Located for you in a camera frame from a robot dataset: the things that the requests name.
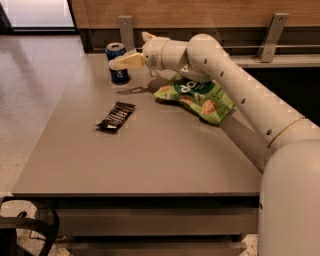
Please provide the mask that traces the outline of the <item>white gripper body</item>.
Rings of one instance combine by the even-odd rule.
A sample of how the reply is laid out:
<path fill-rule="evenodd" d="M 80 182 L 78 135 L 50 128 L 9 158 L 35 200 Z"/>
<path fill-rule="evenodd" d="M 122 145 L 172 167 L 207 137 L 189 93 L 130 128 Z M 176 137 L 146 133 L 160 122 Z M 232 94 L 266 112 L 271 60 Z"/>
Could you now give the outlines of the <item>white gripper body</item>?
<path fill-rule="evenodd" d="M 165 44 L 169 41 L 167 37 L 158 37 L 146 31 L 142 32 L 144 44 L 142 53 L 145 64 L 151 69 L 163 70 L 162 51 Z"/>

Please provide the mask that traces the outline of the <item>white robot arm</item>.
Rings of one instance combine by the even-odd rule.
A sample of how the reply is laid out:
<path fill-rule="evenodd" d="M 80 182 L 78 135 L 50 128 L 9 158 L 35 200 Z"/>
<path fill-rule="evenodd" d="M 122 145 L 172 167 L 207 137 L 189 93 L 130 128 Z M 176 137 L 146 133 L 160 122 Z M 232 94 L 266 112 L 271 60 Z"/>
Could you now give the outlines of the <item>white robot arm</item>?
<path fill-rule="evenodd" d="M 233 62 L 213 37 L 142 37 L 140 53 L 129 51 L 109 67 L 146 65 L 217 81 L 272 151 L 261 181 L 258 256 L 320 256 L 320 127 Z"/>

